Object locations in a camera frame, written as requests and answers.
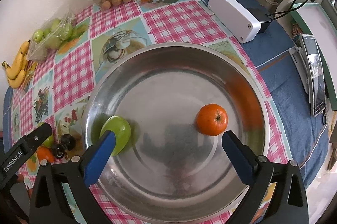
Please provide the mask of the black power adapter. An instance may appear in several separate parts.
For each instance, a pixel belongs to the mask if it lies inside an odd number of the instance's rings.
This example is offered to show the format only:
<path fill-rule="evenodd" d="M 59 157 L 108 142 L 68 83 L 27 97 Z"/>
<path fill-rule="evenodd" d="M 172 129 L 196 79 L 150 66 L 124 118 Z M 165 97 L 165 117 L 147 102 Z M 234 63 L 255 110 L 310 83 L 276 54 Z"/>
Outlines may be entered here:
<path fill-rule="evenodd" d="M 261 24 L 261 28 L 258 31 L 259 33 L 264 33 L 265 30 L 269 27 L 271 19 L 266 15 L 264 11 L 258 8 L 248 8 L 247 9 Z"/>

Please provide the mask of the dark cherry left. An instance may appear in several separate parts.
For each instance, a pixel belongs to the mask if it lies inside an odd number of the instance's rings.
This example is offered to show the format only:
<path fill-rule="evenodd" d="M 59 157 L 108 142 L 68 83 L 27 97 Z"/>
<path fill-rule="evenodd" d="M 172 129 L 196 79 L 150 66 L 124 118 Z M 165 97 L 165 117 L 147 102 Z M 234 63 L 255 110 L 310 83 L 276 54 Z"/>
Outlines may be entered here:
<path fill-rule="evenodd" d="M 51 151 L 53 156 L 58 160 L 62 159 L 66 154 L 65 148 L 62 144 L 54 144 Z"/>

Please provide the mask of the plastic bag of green plums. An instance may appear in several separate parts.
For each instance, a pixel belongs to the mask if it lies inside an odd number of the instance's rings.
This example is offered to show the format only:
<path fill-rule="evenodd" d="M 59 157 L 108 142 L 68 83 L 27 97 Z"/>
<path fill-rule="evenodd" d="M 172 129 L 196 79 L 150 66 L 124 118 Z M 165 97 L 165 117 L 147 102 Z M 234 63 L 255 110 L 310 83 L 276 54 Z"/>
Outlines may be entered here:
<path fill-rule="evenodd" d="M 75 14 L 68 10 L 62 17 L 54 16 L 36 29 L 31 37 L 27 59 L 44 61 L 48 54 L 56 51 L 70 39 L 75 27 Z"/>

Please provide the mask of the large orange tangerine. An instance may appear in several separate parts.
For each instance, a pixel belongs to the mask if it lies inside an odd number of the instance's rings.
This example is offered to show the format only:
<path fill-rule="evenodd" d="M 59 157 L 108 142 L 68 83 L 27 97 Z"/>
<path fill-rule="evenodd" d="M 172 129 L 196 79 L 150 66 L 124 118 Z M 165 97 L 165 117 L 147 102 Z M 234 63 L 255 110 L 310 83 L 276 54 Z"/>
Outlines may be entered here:
<path fill-rule="evenodd" d="M 47 147 L 40 146 L 39 148 L 37 148 L 36 153 L 39 162 L 41 162 L 42 160 L 47 160 L 48 162 L 53 163 L 55 161 L 51 150 Z"/>

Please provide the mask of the white rectangular device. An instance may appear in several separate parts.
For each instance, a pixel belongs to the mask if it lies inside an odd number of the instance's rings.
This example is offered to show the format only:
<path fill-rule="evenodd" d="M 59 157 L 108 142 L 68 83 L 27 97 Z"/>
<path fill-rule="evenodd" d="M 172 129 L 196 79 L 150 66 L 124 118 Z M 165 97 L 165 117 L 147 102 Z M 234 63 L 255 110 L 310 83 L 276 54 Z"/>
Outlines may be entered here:
<path fill-rule="evenodd" d="M 208 8 L 242 44 L 261 30 L 261 22 L 236 0 L 209 0 Z"/>

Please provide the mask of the pink checkered tablecloth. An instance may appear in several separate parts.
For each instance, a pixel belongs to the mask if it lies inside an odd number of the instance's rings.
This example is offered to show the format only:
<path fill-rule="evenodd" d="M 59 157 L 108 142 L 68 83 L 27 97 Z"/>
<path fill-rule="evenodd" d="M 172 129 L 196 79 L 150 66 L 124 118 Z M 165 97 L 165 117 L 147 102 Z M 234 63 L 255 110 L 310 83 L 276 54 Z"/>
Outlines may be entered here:
<path fill-rule="evenodd" d="M 270 161 L 289 160 L 265 82 L 234 35 L 201 0 L 131 0 L 91 6 L 22 72 L 11 104 L 13 142 L 43 122 L 75 147 L 99 140 L 112 116 L 130 137 L 90 187 L 113 223 L 223 223 L 247 191 L 220 135 L 199 133 L 208 104 L 223 107 L 227 129 Z"/>

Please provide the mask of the dark cherry with stem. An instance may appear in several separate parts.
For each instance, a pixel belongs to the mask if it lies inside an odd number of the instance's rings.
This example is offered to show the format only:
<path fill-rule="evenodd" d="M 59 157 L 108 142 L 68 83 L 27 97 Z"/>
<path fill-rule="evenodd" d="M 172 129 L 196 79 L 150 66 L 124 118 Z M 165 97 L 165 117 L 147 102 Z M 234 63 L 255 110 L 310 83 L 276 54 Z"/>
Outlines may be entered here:
<path fill-rule="evenodd" d="M 76 139 L 70 134 L 63 134 L 60 138 L 61 144 L 68 151 L 71 151 L 76 146 Z"/>

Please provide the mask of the yellow banana bunch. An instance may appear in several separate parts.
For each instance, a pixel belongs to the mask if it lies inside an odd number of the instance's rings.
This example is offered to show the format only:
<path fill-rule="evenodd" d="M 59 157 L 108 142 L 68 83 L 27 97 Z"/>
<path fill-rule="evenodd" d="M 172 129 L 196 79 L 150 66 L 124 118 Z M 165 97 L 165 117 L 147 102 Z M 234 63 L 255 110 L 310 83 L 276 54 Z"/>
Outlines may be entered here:
<path fill-rule="evenodd" d="M 30 40 L 25 41 L 20 46 L 12 65 L 9 65 L 6 61 L 2 63 L 2 67 L 6 72 L 7 82 L 13 89 L 19 88 L 25 79 L 29 46 Z"/>

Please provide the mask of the large silver metal bowl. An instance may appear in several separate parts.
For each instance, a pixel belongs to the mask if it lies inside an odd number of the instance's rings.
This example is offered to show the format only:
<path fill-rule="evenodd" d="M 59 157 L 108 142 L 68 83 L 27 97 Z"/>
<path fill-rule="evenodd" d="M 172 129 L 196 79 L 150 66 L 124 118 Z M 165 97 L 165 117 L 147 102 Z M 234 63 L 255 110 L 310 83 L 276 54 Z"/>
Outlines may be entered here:
<path fill-rule="evenodd" d="M 157 44 L 119 60 L 93 90 L 83 114 L 86 146 L 118 115 L 131 126 L 98 186 L 114 205 L 154 223 L 198 223 L 231 209 L 247 191 L 221 136 L 197 131 L 207 104 L 223 107 L 227 129 L 266 155 L 270 122 L 254 80 L 225 55 L 189 43 Z"/>

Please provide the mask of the blue tablecloth underneath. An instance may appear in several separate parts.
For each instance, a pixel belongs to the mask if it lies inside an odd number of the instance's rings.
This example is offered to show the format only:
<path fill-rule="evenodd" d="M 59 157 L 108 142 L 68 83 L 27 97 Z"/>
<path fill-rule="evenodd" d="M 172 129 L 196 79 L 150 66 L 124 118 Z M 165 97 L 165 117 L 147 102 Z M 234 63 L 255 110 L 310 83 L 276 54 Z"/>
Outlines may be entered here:
<path fill-rule="evenodd" d="M 236 0 L 262 9 L 256 0 Z M 311 115 L 308 96 L 289 54 L 294 46 L 283 27 L 272 21 L 253 41 L 240 43 L 208 8 L 208 0 L 131 0 L 103 11 L 90 5 L 75 17 L 71 40 L 41 63 L 31 63 L 18 89 L 4 100 L 5 149 L 40 121 L 55 137 L 61 126 L 77 125 L 94 87 L 112 67 L 143 47 L 177 41 L 204 45 L 237 62 L 267 98 L 271 136 L 268 157 L 294 159 L 305 185 L 310 185 L 328 152 L 323 115 Z M 111 36 L 126 37 L 123 49 L 112 51 L 112 62 L 100 58 Z"/>

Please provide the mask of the black phone in holder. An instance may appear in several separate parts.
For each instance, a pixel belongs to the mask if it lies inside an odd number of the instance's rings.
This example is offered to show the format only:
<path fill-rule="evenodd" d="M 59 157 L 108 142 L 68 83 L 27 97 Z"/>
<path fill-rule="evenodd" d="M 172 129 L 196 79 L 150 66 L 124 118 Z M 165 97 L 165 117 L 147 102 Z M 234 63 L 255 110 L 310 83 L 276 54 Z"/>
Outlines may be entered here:
<path fill-rule="evenodd" d="M 326 108 L 326 88 L 323 64 L 313 35 L 301 34 L 300 46 L 289 48 L 289 54 L 308 94 L 311 115 L 316 117 Z"/>

